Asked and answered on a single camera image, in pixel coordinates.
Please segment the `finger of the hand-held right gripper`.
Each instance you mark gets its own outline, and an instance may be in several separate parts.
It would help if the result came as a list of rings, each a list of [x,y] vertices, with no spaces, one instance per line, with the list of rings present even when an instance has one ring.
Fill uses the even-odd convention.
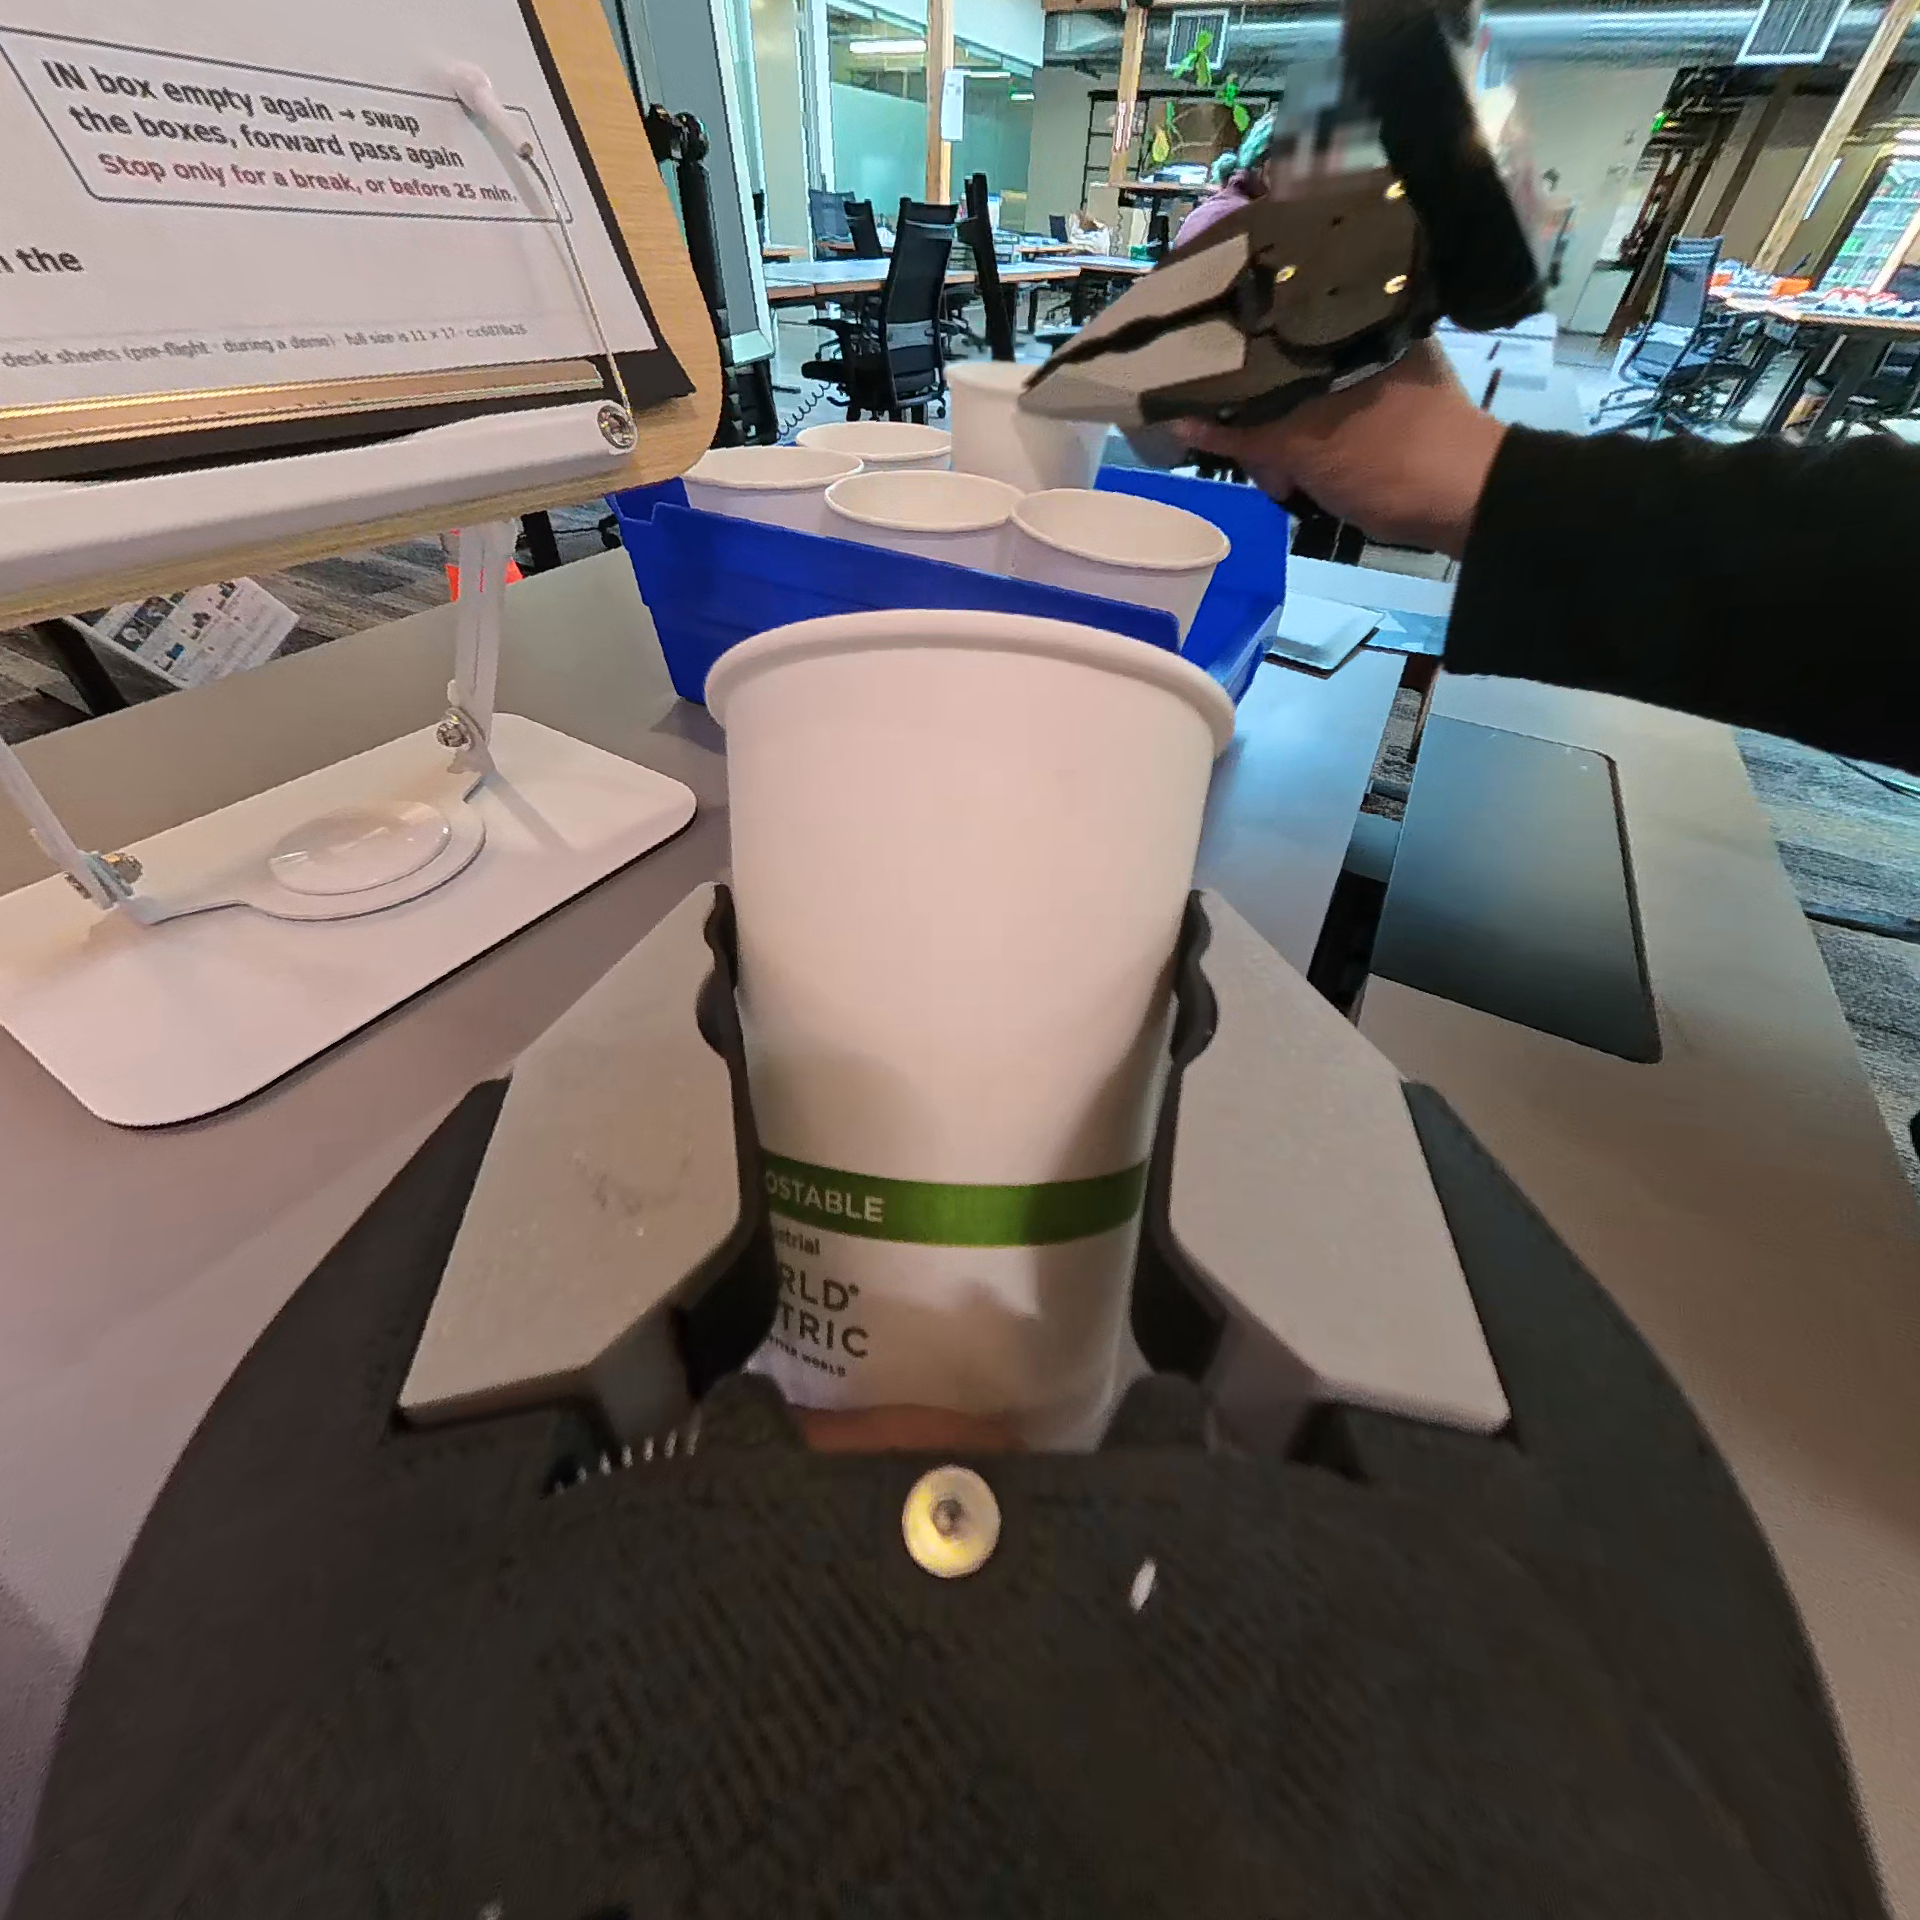
[[[1036,375],[1038,394],[1275,394],[1268,336],[1275,223],[1217,223]]]
[[[1234,420],[1288,384],[1290,354],[1234,324],[1196,324],[1138,347],[1096,343],[1087,330],[1027,383],[1023,413],[1119,428]]]

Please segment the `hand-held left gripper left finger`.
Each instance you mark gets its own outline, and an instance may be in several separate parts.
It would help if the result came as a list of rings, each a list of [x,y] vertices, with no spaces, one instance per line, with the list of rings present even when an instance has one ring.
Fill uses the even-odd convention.
[[[697,885],[517,1062],[400,1412],[684,1422],[761,1344],[733,893]]]

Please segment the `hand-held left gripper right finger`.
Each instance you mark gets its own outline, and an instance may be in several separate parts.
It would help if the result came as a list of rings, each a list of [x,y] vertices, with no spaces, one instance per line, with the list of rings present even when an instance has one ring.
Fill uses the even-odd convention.
[[[1509,1397],[1405,1079],[1240,912],[1196,893],[1134,1279],[1145,1363],[1230,1440],[1328,1410],[1471,1435]]]

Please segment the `white paper cup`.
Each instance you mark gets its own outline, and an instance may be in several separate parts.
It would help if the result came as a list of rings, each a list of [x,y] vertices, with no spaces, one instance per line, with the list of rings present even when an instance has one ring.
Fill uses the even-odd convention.
[[[827,490],[827,535],[1000,576],[1023,497],[972,473],[871,469]]]
[[[818,1410],[1091,1446],[1234,699],[1104,629],[859,612],[733,648],[709,710],[780,1264],[763,1369]]]
[[[1232,552],[1228,533],[1187,509],[1068,488],[1023,496],[1002,544],[1014,578],[1168,612],[1179,644]]]
[[[953,439],[910,420],[827,420],[797,433],[793,445],[857,460],[865,471],[912,473],[953,467]]]
[[[861,473],[861,458],[818,447],[739,445],[709,450],[682,484],[694,511],[829,539],[827,494]]]
[[[952,467],[1021,494],[1093,490],[1112,430],[1023,413],[1021,394],[1036,373],[1034,366],[987,360],[948,366]]]

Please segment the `blue plastic bin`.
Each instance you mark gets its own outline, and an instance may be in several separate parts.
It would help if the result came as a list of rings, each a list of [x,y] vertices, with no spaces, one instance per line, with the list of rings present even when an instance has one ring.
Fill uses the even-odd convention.
[[[613,511],[673,686],[692,703],[707,701],[712,665],[746,639],[854,612],[999,612],[1104,629],[1177,650],[1243,701],[1285,608],[1288,514],[1247,484],[1177,473],[1108,465],[1096,488],[1187,511],[1228,537],[1185,639],[1174,637],[1170,612],[1128,612],[1110,592],[707,514],[688,505],[680,480],[616,494]]]

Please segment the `person's right hand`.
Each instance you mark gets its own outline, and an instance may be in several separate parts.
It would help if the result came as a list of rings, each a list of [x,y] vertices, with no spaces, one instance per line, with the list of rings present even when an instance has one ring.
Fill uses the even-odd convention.
[[[1224,458],[1270,497],[1305,497],[1369,541],[1460,561],[1509,430],[1422,341],[1360,384],[1302,403],[1281,420],[1181,420],[1194,450]]]

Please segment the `black office chair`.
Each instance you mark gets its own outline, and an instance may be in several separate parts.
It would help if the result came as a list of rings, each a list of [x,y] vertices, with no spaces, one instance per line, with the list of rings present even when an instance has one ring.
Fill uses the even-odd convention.
[[[822,319],[835,349],[808,362],[805,377],[844,394],[848,422],[927,424],[931,409],[946,407],[944,313],[957,215],[955,204],[901,202],[880,292]]]
[[[997,364],[1014,364],[1017,360],[1021,287],[1010,283],[1006,273],[1002,273],[987,176],[972,176],[965,187],[967,217],[957,230],[972,255],[989,354]]]
[[[1650,439],[1693,433],[1693,400],[1718,366],[1725,332],[1712,311],[1721,253],[1718,236],[1669,247],[1652,313],[1597,409],[1597,433]]]

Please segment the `green climbing plant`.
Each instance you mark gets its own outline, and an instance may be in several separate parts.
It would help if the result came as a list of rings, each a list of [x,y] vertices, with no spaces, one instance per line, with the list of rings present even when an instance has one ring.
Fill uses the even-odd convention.
[[[1170,53],[1183,55],[1172,70],[1181,89],[1149,110],[1144,153],[1149,174],[1177,166],[1213,170],[1219,162],[1234,170],[1256,115],[1240,76],[1223,64],[1226,36],[1224,23],[1202,23],[1179,27],[1170,38]]]

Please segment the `wooden office desk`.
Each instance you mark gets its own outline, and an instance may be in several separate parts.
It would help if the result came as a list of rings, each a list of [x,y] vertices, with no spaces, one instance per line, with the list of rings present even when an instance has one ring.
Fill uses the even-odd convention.
[[[1151,262],[1119,255],[1059,253],[1000,262],[999,283],[1004,288],[1068,285],[1076,279],[1128,283],[1153,270]],[[886,260],[776,262],[765,268],[763,281],[771,305],[805,305],[876,294],[884,290],[888,273]]]
[[[1727,418],[1738,420],[1782,369],[1759,433],[1799,433],[1804,445],[1849,433],[1891,435],[1917,416],[1919,268],[1908,262],[1872,290],[1772,294],[1740,283],[1714,300],[1733,324],[1738,384]]]

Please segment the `wooden white document stand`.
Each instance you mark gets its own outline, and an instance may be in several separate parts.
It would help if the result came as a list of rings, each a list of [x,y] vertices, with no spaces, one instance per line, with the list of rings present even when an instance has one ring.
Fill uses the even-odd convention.
[[[601,4],[534,4],[660,347],[5,407],[5,622],[462,531],[434,720],[157,836],[88,846],[5,748],[57,868],[5,898],[5,1032],[93,1117],[223,1113],[686,832],[680,782],[498,716],[517,522],[709,450],[709,305]]]

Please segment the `grey rolling partition board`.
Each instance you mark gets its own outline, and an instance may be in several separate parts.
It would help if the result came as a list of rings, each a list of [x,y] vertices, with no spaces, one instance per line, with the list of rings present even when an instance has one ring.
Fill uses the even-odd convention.
[[[765,283],[750,8],[733,2],[609,2],[724,368],[712,445],[776,445],[778,328]]]

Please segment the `printed photo leaflet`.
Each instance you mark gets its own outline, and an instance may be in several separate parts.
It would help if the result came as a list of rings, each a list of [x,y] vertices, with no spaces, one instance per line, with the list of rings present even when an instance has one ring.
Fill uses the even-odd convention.
[[[176,689],[208,686],[270,663],[298,622],[291,605],[253,578],[69,618],[108,656],[131,661]]]

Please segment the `printed instruction sheet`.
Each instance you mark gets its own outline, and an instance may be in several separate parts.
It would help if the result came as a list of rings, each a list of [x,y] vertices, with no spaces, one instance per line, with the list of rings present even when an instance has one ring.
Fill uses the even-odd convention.
[[[5,407],[660,347],[534,4],[3,16]]]

